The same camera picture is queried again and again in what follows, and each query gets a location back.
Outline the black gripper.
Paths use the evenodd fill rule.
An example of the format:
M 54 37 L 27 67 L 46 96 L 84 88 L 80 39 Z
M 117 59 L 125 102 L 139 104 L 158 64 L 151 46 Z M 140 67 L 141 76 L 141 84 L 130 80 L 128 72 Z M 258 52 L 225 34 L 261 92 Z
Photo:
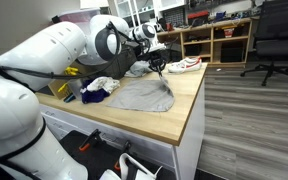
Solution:
M 151 53 L 149 68 L 154 72 L 162 72 L 166 66 L 166 60 L 159 53 Z

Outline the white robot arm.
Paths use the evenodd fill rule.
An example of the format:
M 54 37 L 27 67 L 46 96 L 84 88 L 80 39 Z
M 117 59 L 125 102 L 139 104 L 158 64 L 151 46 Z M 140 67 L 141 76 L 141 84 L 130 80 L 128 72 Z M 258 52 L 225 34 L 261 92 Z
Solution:
M 131 28 L 113 15 L 90 18 L 89 31 L 73 22 L 51 25 L 0 55 L 0 167 L 32 180 L 87 180 L 88 170 L 76 162 L 50 132 L 35 93 L 57 79 L 74 61 L 95 65 L 115 59 L 125 41 L 143 53 L 164 47 L 155 27 Z

